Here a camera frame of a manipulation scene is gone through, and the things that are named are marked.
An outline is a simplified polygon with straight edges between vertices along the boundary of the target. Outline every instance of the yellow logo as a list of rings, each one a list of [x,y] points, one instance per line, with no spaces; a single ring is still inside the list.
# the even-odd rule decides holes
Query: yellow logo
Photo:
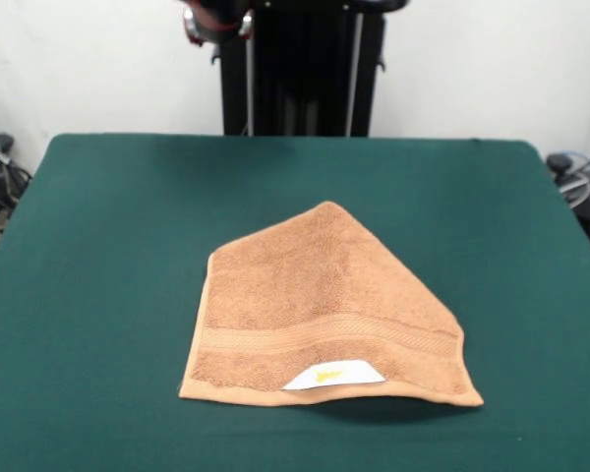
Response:
[[[343,374],[343,371],[315,371],[317,374],[317,383],[322,384],[325,381],[329,381],[330,379],[336,379]]]

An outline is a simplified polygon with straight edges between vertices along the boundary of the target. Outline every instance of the white label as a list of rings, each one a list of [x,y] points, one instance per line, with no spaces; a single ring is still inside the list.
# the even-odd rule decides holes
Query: white label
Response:
[[[283,389],[306,390],[317,386],[377,382],[384,382],[384,377],[366,361],[334,361],[309,367]]]

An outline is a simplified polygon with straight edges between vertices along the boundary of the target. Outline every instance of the white wall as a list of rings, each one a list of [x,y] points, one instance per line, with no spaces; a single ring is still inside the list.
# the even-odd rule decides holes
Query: white wall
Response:
[[[209,48],[173,0],[0,0],[0,130],[36,168],[63,132],[219,134]],[[373,136],[590,153],[590,0],[413,0],[388,16]]]

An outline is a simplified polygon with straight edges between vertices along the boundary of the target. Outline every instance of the green felt surface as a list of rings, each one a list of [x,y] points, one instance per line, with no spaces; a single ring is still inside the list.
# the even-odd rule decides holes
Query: green felt surface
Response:
[[[483,408],[177,398],[209,253],[325,200],[456,313]],[[60,137],[0,245],[25,470],[590,470],[590,246],[523,143]]]

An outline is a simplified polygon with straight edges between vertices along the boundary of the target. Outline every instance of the towel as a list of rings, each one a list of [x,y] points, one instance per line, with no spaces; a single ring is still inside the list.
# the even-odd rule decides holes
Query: towel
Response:
[[[454,315],[345,209],[321,204],[211,254],[179,396],[383,395],[483,404]]]

